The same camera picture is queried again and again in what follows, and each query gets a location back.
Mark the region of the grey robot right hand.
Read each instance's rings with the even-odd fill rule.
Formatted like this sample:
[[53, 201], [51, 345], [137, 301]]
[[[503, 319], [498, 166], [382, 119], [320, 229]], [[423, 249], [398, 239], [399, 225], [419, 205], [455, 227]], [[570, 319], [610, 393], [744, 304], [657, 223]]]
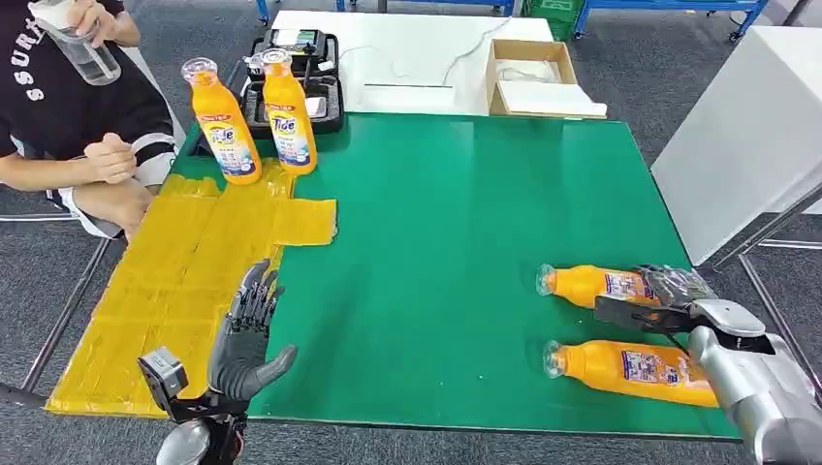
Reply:
[[720, 299], [694, 270], [646, 264], [638, 269], [656, 303], [635, 303], [610, 294], [594, 299], [594, 317], [604, 323], [658, 334], [688, 333], [707, 326], [741, 338], [759, 337], [765, 325], [736, 302]]

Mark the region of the person's right hand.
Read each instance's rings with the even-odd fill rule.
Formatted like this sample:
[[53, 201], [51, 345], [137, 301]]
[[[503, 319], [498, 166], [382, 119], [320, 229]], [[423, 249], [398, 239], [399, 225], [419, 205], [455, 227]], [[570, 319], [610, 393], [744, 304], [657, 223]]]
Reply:
[[137, 160], [132, 146], [115, 133], [106, 133], [100, 141], [83, 150], [94, 182], [117, 184], [135, 175]]

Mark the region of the person's left hand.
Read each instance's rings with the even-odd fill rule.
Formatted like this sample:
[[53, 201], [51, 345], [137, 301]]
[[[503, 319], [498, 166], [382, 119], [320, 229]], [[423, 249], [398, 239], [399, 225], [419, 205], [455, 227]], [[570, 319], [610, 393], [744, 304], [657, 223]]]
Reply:
[[122, 1], [73, 1], [68, 12], [68, 22], [77, 29], [79, 35], [93, 32], [93, 47], [100, 47], [105, 42], [131, 47], [139, 39], [139, 33]]

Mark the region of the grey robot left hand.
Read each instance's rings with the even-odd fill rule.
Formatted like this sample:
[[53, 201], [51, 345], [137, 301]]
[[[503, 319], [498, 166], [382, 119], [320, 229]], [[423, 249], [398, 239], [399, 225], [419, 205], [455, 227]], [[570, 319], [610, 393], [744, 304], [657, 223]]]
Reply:
[[216, 331], [208, 386], [233, 401], [251, 400], [287, 373], [298, 355], [298, 346], [289, 343], [274, 358], [266, 359], [271, 319], [284, 293], [275, 284], [277, 277], [269, 259], [249, 267]]

